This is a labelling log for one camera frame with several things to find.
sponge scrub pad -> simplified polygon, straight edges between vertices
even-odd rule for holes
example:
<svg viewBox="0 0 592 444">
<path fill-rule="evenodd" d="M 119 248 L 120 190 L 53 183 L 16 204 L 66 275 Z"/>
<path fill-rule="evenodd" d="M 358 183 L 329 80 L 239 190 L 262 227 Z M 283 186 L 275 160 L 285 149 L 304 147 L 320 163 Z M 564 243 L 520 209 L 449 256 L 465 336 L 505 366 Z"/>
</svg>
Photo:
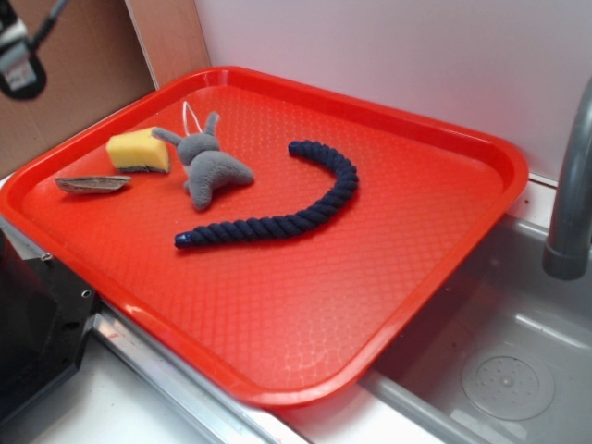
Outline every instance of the sponge scrub pad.
<svg viewBox="0 0 592 444">
<path fill-rule="evenodd" d="M 109 139 L 106 150 L 117 170 L 122 173 L 170 171 L 167 147 L 164 142 L 152 137 L 152 130 L 141 129 Z"/>
</svg>

braided rope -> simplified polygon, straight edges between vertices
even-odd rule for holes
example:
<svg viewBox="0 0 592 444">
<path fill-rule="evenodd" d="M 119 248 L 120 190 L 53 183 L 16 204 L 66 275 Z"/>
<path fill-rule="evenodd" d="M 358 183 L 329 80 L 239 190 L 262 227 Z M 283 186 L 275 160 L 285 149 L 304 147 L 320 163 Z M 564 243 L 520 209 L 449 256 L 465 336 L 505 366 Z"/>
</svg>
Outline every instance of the braided rope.
<svg viewBox="0 0 592 444">
<path fill-rule="evenodd" d="M 343 154 L 320 142 L 292 142 L 288 151 L 291 155 L 304 157 L 330 169 L 337 179 L 333 188 L 311 206 L 294 215 L 260 219 L 251 217 L 247 220 L 200 226 L 175 236 L 175 246 L 189 248 L 259 239 L 286 239 L 300 236 L 328 222 L 357 190 L 356 167 Z"/>
</svg>

brown cardboard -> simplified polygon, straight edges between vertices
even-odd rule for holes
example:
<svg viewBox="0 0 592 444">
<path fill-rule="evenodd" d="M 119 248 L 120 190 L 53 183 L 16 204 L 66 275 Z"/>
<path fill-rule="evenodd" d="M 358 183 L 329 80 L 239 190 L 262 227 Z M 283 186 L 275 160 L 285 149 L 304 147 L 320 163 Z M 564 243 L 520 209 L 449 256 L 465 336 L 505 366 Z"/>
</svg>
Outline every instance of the brown cardboard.
<svg viewBox="0 0 592 444">
<path fill-rule="evenodd" d="M 29 34 L 55 0 L 12 0 Z M 0 178 L 154 89 L 121 0 L 74 0 L 39 51 L 47 72 L 40 97 L 0 94 Z"/>
<path fill-rule="evenodd" d="M 211 66 L 193 0 L 126 0 L 126 4 L 157 87 Z"/>
</svg>

red tray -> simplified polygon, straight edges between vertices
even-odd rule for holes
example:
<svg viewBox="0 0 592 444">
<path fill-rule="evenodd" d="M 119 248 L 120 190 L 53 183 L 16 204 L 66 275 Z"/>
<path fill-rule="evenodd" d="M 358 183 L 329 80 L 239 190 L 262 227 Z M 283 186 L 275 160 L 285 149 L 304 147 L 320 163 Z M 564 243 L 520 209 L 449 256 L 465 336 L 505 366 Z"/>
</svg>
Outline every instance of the red tray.
<svg viewBox="0 0 592 444">
<path fill-rule="evenodd" d="M 215 110 L 222 150 L 255 183 L 193 209 L 186 179 L 135 173 L 114 194 L 74 195 L 54 179 L 116 174 L 115 134 L 183 133 L 182 102 Z M 355 197 L 290 240 L 179 251 L 175 234 L 294 213 L 332 175 L 288 154 L 320 141 L 358 167 Z M 241 400 L 294 405 L 359 377 L 498 221 L 527 181 L 500 139 L 242 68 L 196 72 L 62 143 L 0 193 L 6 218 L 94 285 L 121 313 Z"/>
</svg>

faucet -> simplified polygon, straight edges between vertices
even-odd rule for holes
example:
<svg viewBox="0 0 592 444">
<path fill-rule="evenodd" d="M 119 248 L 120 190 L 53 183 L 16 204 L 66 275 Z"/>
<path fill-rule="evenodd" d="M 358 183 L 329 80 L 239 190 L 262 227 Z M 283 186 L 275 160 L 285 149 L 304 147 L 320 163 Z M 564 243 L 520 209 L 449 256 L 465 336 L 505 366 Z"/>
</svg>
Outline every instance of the faucet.
<svg viewBox="0 0 592 444">
<path fill-rule="evenodd" d="M 573 122 L 555 196 L 543 268 L 561 279 L 586 271 L 592 239 L 592 79 Z"/>
</svg>

